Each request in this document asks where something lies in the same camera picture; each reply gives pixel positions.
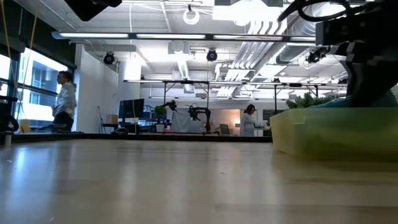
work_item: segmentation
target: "white shirt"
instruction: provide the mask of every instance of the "white shirt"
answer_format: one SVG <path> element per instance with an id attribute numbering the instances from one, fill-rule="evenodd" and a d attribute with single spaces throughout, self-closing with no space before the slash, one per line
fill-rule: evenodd
<path id="1" fill-rule="evenodd" d="M 241 118 L 241 136 L 254 136 L 254 124 L 256 121 L 248 114 L 244 113 Z"/>

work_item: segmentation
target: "plastic bin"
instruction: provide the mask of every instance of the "plastic bin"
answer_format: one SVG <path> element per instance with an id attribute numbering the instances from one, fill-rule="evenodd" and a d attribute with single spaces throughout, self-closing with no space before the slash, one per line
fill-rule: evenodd
<path id="1" fill-rule="evenodd" d="M 307 108 L 271 117 L 274 149 L 303 159 L 398 161 L 398 108 Z"/>

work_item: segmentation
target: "green plant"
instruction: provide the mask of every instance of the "green plant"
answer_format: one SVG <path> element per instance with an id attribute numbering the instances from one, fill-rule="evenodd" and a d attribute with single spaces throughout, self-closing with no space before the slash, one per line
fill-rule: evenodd
<path id="1" fill-rule="evenodd" d="M 332 97 L 313 98 L 311 96 L 311 93 L 304 93 L 303 98 L 301 96 L 299 96 L 299 97 L 297 97 L 297 99 L 295 101 L 287 100 L 286 104 L 289 107 L 289 109 L 308 108 L 310 106 L 317 106 L 317 105 L 321 105 L 321 104 L 330 102 L 331 100 L 333 100 Z"/>
<path id="2" fill-rule="evenodd" d="M 167 110 L 164 106 L 155 106 L 155 114 L 157 117 L 157 123 L 160 124 L 160 117 L 167 114 Z"/>

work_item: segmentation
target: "person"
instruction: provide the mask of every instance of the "person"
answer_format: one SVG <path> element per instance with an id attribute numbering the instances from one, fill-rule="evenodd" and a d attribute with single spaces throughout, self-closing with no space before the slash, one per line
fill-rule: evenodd
<path id="1" fill-rule="evenodd" d="M 253 137 L 256 121 L 251 116 L 256 111 L 254 105 L 249 105 L 241 118 L 241 136 Z"/>
<path id="2" fill-rule="evenodd" d="M 71 131 L 76 108 L 76 85 L 72 83 L 72 74 L 67 71 L 59 72 L 57 81 L 62 87 L 53 106 L 53 124 L 66 124 L 64 130 Z"/>

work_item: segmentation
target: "cardboard box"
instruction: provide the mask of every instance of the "cardboard box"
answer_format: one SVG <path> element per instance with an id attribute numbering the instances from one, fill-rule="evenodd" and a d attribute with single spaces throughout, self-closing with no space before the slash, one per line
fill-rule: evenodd
<path id="1" fill-rule="evenodd" d="M 118 116 L 114 114 L 107 114 L 106 115 L 106 124 L 117 124 L 118 123 Z"/>

